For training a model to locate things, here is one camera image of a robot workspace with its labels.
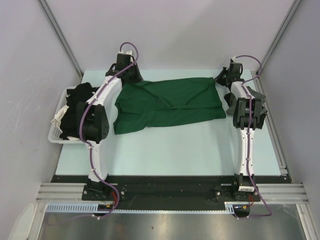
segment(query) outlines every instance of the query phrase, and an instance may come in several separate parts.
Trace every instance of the white arm segment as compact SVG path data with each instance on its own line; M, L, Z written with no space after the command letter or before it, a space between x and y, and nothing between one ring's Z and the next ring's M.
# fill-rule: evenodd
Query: white arm segment
M100 90L102 89L102 87L108 82L108 80L111 78L112 76L106 76L104 79L103 84L101 85L101 87L98 89L98 91L96 91L96 93L86 102L89 104L93 101L93 99L95 99L97 97L97 94L100 92ZM104 89L104 91L100 94L100 96L97 98L97 100L93 103L93 105L102 105L105 108L105 112L106 115L108 117L108 121L109 121L109 126L111 128L111 126L113 125L113 122L111 122L111 109L112 109L112 105L113 105L113 100L115 98L115 96L121 91L122 88L122 83L121 83L121 79L120 78L115 78L113 79L108 86L106 86L106 88ZM92 144L92 162L93 162L93 166L95 168L95 171L97 172L97 174L100 176L100 178L102 178L103 180L106 179L106 177L108 176L108 169L107 169L107 161L106 158L108 158L107 155L105 155L105 151L101 151L100 146L102 143L104 143L109 136L106 137L106 139L103 139L100 141L99 144L97 144L95 141L89 141ZM93 173L93 171L91 170L89 173L89 179L91 179L92 181L95 182L99 182L99 179L95 176L95 174Z
M255 97L251 95L246 85L242 86L241 81L233 82L231 85L231 93L234 94L236 99L238 98L245 98L249 99L251 96L252 99ZM250 142L250 152L249 152L249 171L250 174L254 174L254 167L253 167L253 149L254 149L254 135L255 130L252 128L250 130L250 140L248 140L248 128L245 127L244 129L238 128L238 138L239 138L239 147L238 147L238 165L235 170L235 174L240 175L243 174L243 176L248 176L247 172L247 157L248 157L248 143Z

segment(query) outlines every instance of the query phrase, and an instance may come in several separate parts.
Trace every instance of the table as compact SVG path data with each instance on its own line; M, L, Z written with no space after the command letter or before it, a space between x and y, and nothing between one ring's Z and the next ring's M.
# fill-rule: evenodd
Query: table
M205 70L141 70L147 81L191 77L215 77L218 69ZM106 70L88 70L83 83L100 86ZM251 72L243 71L243 79ZM255 89L254 82L247 84ZM223 104L227 88L216 85ZM117 108L113 106L113 123ZM109 133L105 156L110 175L131 176L233 176L238 162L238 135L232 117L173 127L149 127L142 131L114 135ZM279 176L280 170L267 124L254 135L253 166L256 176ZM83 143L64 144L56 175L79 176L90 172L89 153Z

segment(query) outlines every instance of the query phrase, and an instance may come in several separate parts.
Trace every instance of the black cloth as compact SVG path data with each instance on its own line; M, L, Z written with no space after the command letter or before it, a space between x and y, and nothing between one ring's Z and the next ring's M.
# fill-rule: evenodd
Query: black cloth
M77 105L80 102L86 102L94 95L97 89L97 87L92 87L90 83L86 82L79 84L75 89L66 90L66 105L69 106L69 108L61 119L61 139L67 140L67 137L79 138L76 113Z

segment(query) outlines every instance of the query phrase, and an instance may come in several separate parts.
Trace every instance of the label on robot base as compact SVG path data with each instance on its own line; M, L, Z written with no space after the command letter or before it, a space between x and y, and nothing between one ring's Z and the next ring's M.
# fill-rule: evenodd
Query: label on robot base
M253 186L239 186L240 192L254 192L255 188Z

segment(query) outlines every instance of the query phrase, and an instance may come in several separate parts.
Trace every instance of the white wall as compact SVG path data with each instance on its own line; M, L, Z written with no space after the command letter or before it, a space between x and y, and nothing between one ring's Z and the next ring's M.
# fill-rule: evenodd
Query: white wall
M292 2L48 0L82 70L109 68L125 41L138 47L144 70L217 69L241 54L262 59Z
M62 90L79 79L36 0L0 0L0 239L49 180Z
M262 73L289 170L320 221L320 1L304 1Z

